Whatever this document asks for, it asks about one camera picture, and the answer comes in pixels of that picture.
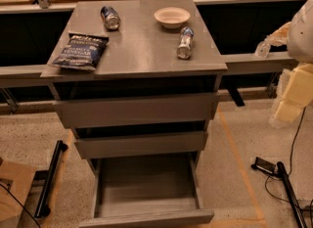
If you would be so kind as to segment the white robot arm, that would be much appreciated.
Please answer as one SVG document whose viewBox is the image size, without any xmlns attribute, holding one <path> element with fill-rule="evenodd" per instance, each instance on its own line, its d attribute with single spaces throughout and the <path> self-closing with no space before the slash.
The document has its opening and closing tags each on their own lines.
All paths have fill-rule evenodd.
<svg viewBox="0 0 313 228">
<path fill-rule="evenodd" d="M 282 128 L 313 101 L 313 0 L 307 0 L 292 20 L 268 35 L 265 42 L 287 45 L 289 56 L 298 61 L 296 68 L 282 73 L 273 105 L 270 123 Z"/>
</svg>

